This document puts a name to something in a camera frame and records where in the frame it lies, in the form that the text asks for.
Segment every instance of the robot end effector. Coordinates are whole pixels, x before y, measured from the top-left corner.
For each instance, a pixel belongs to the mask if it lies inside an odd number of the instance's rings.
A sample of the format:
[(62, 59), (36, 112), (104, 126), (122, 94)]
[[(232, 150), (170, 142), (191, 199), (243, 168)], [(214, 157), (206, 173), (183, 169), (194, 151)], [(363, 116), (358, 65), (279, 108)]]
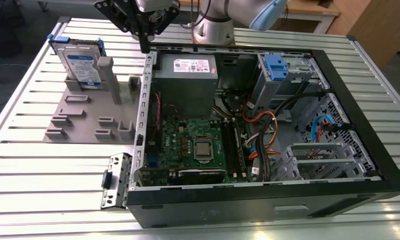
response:
[[(231, 44), (235, 39), (232, 19), (251, 29), (268, 30), (287, 2), (288, 0), (203, 0), (198, 23), (194, 25), (194, 41), (199, 44)], [(155, 34), (162, 34), (180, 14), (179, 0), (103, 0), (95, 3), (95, 7), (123, 32), (132, 33), (143, 53), (150, 53), (150, 42), (155, 40)]]
[(179, 0), (103, 0), (95, 8), (104, 14), (116, 27), (131, 32), (139, 40), (140, 51), (150, 53), (150, 42), (162, 34), (180, 14)]

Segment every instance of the power supply label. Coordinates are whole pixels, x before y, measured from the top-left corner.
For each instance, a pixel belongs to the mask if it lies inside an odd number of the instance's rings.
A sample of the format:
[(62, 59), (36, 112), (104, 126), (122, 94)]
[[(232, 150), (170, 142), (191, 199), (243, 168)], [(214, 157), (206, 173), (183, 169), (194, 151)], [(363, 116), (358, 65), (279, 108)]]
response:
[(175, 73), (210, 73), (210, 61), (207, 59), (175, 59)]
[(99, 71), (94, 68), (95, 60), (92, 56), (68, 55), (71, 70), (83, 84), (82, 87), (96, 89), (102, 84)]

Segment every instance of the blue plastic clip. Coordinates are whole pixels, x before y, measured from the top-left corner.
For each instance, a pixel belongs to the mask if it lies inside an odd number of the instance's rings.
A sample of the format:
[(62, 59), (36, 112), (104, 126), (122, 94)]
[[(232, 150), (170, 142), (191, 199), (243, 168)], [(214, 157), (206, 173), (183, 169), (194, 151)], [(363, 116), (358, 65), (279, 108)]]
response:
[(266, 54), (264, 64), (272, 81), (284, 81), (288, 76), (288, 64), (280, 55)]

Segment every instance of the metal bracket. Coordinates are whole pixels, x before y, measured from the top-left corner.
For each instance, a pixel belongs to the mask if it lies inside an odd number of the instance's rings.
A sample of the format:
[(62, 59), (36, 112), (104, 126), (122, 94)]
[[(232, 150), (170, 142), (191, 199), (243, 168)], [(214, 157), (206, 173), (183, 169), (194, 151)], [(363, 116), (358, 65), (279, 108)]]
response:
[(108, 168), (103, 174), (102, 209), (126, 209), (126, 189), (128, 175), (131, 174), (132, 156), (119, 153), (110, 157)]

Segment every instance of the aluminum table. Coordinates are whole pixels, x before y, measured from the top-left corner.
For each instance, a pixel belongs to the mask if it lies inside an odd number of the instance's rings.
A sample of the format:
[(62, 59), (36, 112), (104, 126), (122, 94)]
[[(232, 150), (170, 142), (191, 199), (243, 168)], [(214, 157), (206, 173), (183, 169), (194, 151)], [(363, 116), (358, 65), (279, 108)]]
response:
[[(122, 82), (142, 76), (144, 54), (108, 20), (62, 18), (52, 33), (106, 42)], [(158, 42), (191, 43), (171, 25)], [(324, 50), (400, 168), (400, 96), (357, 41), (339, 35), (235, 30), (238, 45)], [(132, 214), (100, 211), (110, 156), (132, 146), (43, 143), (66, 90), (66, 71), (46, 43), (0, 114), (0, 237), (108, 239), (400, 239), (400, 196), (336, 217), (143, 229)]]

